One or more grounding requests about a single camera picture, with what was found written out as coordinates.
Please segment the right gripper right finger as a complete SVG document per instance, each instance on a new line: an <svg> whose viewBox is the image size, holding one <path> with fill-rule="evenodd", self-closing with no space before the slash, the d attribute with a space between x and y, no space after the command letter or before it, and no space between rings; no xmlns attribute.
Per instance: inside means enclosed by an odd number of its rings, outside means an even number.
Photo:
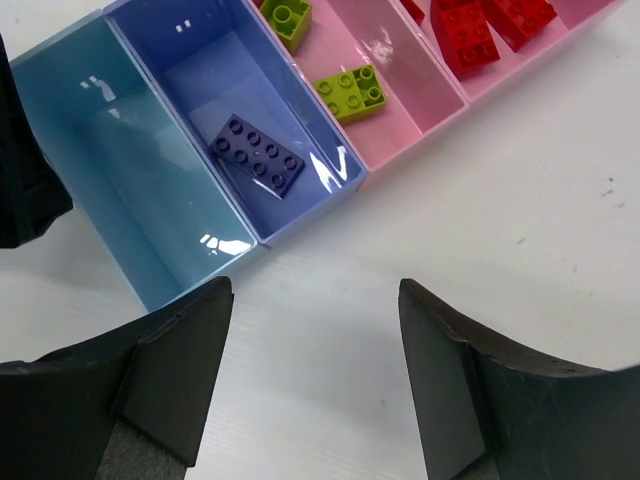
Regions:
<svg viewBox="0 0 640 480"><path fill-rule="evenodd" d="M432 479L635 479L639 370L607 371L518 343L412 279L399 321Z"/></svg>

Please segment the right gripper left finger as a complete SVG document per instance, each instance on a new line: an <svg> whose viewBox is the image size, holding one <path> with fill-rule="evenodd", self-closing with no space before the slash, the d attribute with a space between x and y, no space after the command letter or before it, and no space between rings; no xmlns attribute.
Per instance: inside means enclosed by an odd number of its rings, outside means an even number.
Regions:
<svg viewBox="0 0 640 480"><path fill-rule="evenodd" d="M233 292L213 278L164 307L1 366L5 479L181 479L196 463Z"/></svg>

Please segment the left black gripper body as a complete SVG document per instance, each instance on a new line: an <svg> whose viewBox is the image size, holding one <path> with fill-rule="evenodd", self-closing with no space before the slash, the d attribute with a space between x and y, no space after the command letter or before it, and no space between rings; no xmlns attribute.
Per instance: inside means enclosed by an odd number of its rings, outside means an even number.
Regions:
<svg viewBox="0 0 640 480"><path fill-rule="evenodd" d="M42 237L73 209L24 112L5 49L1 50L1 247Z"/></svg>

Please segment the purple lego plate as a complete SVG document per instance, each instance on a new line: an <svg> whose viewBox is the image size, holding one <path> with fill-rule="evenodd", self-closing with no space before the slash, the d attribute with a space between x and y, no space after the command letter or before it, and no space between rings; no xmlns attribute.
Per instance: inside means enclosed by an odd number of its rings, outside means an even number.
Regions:
<svg viewBox="0 0 640 480"><path fill-rule="evenodd" d="M229 117L210 150L280 199L305 168L301 157L236 114Z"/></svg>

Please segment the green lego brick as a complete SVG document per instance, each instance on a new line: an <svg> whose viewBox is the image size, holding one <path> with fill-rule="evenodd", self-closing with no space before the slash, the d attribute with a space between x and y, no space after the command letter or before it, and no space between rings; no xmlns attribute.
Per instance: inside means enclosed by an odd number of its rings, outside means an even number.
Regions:
<svg viewBox="0 0 640 480"><path fill-rule="evenodd" d="M312 24L312 4L305 0L265 0L260 12L287 51L295 55Z"/></svg>
<svg viewBox="0 0 640 480"><path fill-rule="evenodd" d="M371 117L387 103L371 64L325 77L313 87L342 126Z"/></svg>

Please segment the small red lego brick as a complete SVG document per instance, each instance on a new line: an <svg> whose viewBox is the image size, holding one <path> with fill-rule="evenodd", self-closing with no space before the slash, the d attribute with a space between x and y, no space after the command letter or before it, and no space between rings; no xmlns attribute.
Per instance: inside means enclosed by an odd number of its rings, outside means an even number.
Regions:
<svg viewBox="0 0 640 480"><path fill-rule="evenodd" d="M421 26L426 18L426 13L421 6L415 0L400 0L400 3L414 22Z"/></svg>

